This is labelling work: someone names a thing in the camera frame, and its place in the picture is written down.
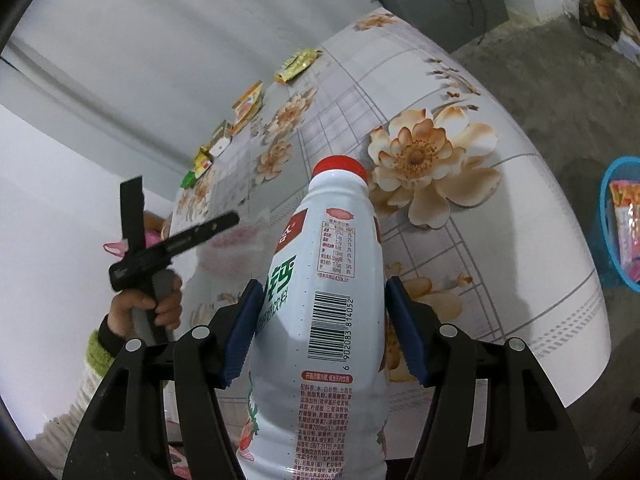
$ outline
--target white plastic bottle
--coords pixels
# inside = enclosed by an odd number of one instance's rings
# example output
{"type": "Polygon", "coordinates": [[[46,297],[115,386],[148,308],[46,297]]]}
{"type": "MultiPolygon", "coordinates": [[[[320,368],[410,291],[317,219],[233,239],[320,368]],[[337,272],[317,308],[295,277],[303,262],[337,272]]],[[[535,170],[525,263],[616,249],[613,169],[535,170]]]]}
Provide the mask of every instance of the white plastic bottle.
{"type": "Polygon", "coordinates": [[[383,480],[382,247],[366,172],[314,170],[271,263],[237,457],[248,480],[383,480]]]}

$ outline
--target sleeve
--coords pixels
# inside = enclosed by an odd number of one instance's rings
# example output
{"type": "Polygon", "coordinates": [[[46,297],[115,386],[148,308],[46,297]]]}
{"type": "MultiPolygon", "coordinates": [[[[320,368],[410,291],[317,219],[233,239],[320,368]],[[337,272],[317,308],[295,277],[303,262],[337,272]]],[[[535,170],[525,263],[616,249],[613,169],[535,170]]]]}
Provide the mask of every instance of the sleeve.
{"type": "MultiPolygon", "coordinates": [[[[39,433],[33,440],[29,441],[29,445],[36,456],[56,478],[62,478],[66,456],[69,453],[82,416],[102,378],[107,373],[111,363],[113,363],[114,354],[110,353],[100,343],[104,339],[103,334],[100,333],[102,325],[100,326],[100,331],[95,330],[89,338],[84,356],[84,372],[82,373],[76,400],[67,413],[47,422],[42,433],[39,433]]],[[[117,341],[112,339],[111,344],[114,344],[114,342],[115,346],[111,349],[116,350],[115,354],[117,354],[119,351],[117,341]]]]}

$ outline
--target table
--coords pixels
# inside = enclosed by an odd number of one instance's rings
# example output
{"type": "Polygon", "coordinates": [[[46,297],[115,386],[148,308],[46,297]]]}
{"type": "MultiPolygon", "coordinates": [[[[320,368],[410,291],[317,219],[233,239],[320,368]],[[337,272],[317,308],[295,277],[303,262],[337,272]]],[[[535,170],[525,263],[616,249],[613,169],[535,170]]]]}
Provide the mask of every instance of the table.
{"type": "MultiPolygon", "coordinates": [[[[387,273],[398,274],[414,300],[473,338],[524,339],[564,404],[574,402],[609,359],[607,314],[574,213],[535,147],[471,74],[385,9],[320,49],[322,56],[291,86],[267,88],[256,120],[194,189],[178,194],[174,232],[230,208],[246,221],[244,231],[216,241],[209,263],[223,264],[209,266],[212,273],[197,269],[193,252],[176,260],[187,282],[181,330],[207,323],[250,278],[264,282],[314,165],[346,154],[377,183],[370,197],[387,273]],[[396,158],[381,169],[380,150],[390,150],[402,126],[402,150],[412,156],[391,150],[396,158]],[[415,158],[426,152],[447,167],[436,171],[435,159],[415,158]],[[422,173],[432,179],[420,192],[401,185],[415,169],[403,165],[409,159],[424,163],[422,173]]],[[[413,455],[431,399],[390,341],[389,459],[413,455]]],[[[484,386],[476,392],[470,444],[482,440],[484,386]]],[[[246,388],[244,370],[220,392],[236,440],[246,420],[246,388]]]]}

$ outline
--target pink item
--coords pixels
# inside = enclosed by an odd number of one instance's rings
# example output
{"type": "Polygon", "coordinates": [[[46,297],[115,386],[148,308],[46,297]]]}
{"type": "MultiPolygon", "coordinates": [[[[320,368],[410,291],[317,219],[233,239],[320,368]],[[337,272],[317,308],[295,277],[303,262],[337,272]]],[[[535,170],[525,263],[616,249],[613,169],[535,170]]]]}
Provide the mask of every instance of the pink item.
{"type": "Polygon", "coordinates": [[[180,478],[184,478],[184,480],[191,480],[191,471],[189,471],[189,464],[187,464],[185,456],[175,449],[175,447],[169,446],[169,457],[171,458],[174,474],[180,478]]]}
{"type": "MultiPolygon", "coordinates": [[[[146,247],[149,248],[161,242],[162,238],[160,237],[160,233],[151,231],[150,229],[146,229],[145,241],[146,241],[146,247]]],[[[117,256],[119,258],[124,257],[124,255],[127,253],[127,244],[125,243],[124,240],[121,240],[119,242],[112,242],[110,244],[103,244],[102,247],[109,254],[113,254],[114,256],[117,256]]]]}
{"type": "Polygon", "coordinates": [[[635,282],[640,280],[640,182],[609,183],[616,223],[620,266],[635,282]]]}

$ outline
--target hand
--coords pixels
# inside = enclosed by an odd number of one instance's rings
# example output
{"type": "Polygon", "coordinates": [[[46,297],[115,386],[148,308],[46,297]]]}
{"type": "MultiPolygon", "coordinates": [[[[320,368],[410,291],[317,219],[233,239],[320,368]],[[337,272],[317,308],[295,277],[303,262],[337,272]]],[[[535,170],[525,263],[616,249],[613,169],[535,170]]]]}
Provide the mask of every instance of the hand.
{"type": "Polygon", "coordinates": [[[156,306],[156,302],[134,288],[123,290],[111,301],[111,308],[107,317],[107,326],[115,335],[124,339],[136,336],[131,319],[132,308],[143,310],[156,309],[156,325],[174,330],[180,326],[180,314],[182,313],[182,293],[180,287],[182,280],[176,275],[174,279],[174,291],[156,306]]]}

